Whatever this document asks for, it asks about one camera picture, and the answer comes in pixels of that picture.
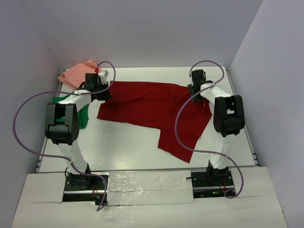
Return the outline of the red t-shirt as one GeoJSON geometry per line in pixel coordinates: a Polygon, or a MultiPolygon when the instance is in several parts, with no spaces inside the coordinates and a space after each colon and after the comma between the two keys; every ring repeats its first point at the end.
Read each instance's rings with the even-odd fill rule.
{"type": "Polygon", "coordinates": [[[188,88],[156,82],[116,81],[100,105],[100,120],[160,130],[158,148],[189,163],[212,114],[208,100],[189,102],[188,88]]]}

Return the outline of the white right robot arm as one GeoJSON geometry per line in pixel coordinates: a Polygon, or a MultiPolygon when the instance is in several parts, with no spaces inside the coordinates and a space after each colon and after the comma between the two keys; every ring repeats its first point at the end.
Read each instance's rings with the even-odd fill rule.
{"type": "Polygon", "coordinates": [[[202,69],[190,71],[190,95],[196,94],[193,101],[208,100],[212,104],[213,126],[217,132],[216,148],[209,160],[214,169],[206,175],[207,182],[216,186],[223,180],[221,169],[225,169],[231,154],[232,144],[241,129],[245,127],[243,99],[240,95],[231,95],[218,88],[211,80],[206,79],[202,69]]]}

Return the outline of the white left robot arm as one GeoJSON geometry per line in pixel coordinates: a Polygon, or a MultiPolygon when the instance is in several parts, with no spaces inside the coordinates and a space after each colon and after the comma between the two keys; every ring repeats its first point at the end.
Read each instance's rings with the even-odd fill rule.
{"type": "Polygon", "coordinates": [[[64,100],[47,105],[45,136],[57,145],[67,159],[69,173],[78,175],[76,184],[88,189],[93,184],[88,163],[84,160],[77,139],[80,132],[77,113],[94,100],[105,102],[109,93],[108,71],[86,73],[85,81],[64,100]]]}

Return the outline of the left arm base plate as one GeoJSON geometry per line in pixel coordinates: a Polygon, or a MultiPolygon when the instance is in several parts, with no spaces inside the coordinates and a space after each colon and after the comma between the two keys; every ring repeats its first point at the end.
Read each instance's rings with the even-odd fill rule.
{"type": "Polygon", "coordinates": [[[66,174],[65,191],[104,190],[105,181],[97,176],[66,174]]]}

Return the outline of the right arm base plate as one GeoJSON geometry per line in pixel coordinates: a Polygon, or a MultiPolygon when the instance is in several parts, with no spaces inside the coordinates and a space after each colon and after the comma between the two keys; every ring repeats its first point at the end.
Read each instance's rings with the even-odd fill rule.
{"type": "Polygon", "coordinates": [[[231,171],[228,167],[219,170],[209,166],[206,171],[191,172],[191,176],[187,179],[192,182],[195,199],[233,197],[236,194],[231,171]]]}

